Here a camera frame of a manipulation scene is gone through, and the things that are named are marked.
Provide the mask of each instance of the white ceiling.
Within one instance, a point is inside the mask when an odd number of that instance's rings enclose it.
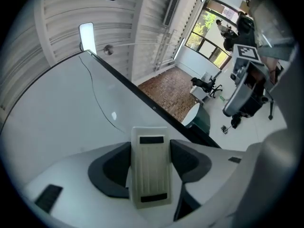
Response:
[[[170,40],[178,45],[193,7],[189,0]],[[107,44],[161,43],[170,0],[29,0],[7,37],[0,58],[5,112],[28,84],[50,66],[80,51],[78,27],[93,22],[97,54],[132,82],[153,73],[160,45],[121,46],[106,56]],[[174,47],[167,47],[164,62],[172,61]]]

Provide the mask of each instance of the white floor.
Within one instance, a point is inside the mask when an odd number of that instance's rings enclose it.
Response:
[[[223,149],[245,151],[249,145],[261,142],[269,134],[286,128],[286,122],[277,105],[274,105],[274,118],[271,121],[268,119],[270,113],[269,103],[264,104],[253,117],[243,117],[236,129],[230,128],[228,134],[224,134],[221,126],[231,126],[231,117],[226,117],[223,114],[222,108],[225,103],[219,98],[219,95],[222,95],[225,99],[229,99],[233,93],[235,84],[229,77],[231,71],[232,66],[227,65],[218,76],[216,85],[222,84],[223,92],[218,91],[217,98],[206,102],[204,108],[210,115],[210,137]]]

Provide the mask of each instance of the black wire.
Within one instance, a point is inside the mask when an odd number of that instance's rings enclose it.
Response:
[[[120,130],[118,127],[116,127],[116,126],[115,126],[115,125],[106,117],[106,115],[105,115],[104,111],[102,110],[102,108],[101,108],[101,106],[100,106],[100,104],[99,104],[99,102],[98,102],[98,100],[97,100],[97,97],[96,97],[96,95],[95,95],[95,90],[94,90],[94,84],[93,84],[92,74],[91,74],[90,70],[87,68],[87,66],[86,66],[86,65],[83,63],[83,61],[81,60],[81,57],[80,57],[80,56],[78,56],[78,57],[79,57],[81,63],[86,67],[87,71],[88,71],[89,74],[90,74],[91,82],[92,82],[93,94],[94,94],[95,100],[96,100],[96,102],[97,102],[97,104],[98,104],[98,106],[99,106],[101,112],[103,113],[104,117],[108,120],[108,122],[109,122],[114,128],[116,128],[117,130],[121,131],[122,133],[125,133],[124,131],[122,131],[122,130]]]

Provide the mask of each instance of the black chair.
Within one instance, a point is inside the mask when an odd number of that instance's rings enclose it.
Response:
[[[215,92],[219,90],[223,91],[222,89],[219,89],[220,87],[222,87],[222,85],[215,86],[215,78],[212,78],[212,76],[210,77],[209,81],[210,81],[209,83],[206,83],[199,78],[191,79],[191,82],[194,86],[202,88],[204,92],[209,93],[209,96],[215,98],[214,96]]]

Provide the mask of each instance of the tripod leg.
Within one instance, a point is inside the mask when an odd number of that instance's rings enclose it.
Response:
[[[269,120],[272,120],[272,119],[274,118],[273,115],[272,115],[273,109],[274,109],[274,101],[272,100],[272,101],[270,102],[270,115],[269,115],[269,117],[268,117]]]

